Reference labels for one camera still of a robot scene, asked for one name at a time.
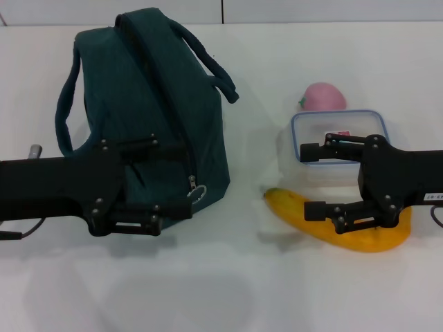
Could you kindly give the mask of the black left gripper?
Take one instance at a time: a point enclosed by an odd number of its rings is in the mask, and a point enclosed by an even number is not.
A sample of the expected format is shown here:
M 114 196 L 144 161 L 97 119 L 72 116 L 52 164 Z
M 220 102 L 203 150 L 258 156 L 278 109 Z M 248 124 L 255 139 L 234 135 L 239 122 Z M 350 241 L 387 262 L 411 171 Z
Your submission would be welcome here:
M 1 162 L 1 220 L 76 216 L 96 237 L 115 229 L 109 220 L 123 191 L 128 163 L 188 158 L 182 142 L 163 145 L 156 138 L 106 145 L 70 157 Z

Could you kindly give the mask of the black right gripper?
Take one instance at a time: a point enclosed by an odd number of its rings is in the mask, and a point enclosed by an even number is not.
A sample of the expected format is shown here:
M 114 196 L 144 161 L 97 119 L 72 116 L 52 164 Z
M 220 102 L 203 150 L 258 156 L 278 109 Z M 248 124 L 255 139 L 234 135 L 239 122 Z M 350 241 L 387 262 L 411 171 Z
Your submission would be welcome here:
M 442 207 L 442 151 L 404 151 L 383 136 L 366 138 L 327 133 L 323 145 L 300 146 L 300 161 L 337 159 L 360 162 L 358 183 L 363 201 L 304 203 L 306 221 L 330 219 L 337 234 L 370 228 L 394 228 L 405 208 Z

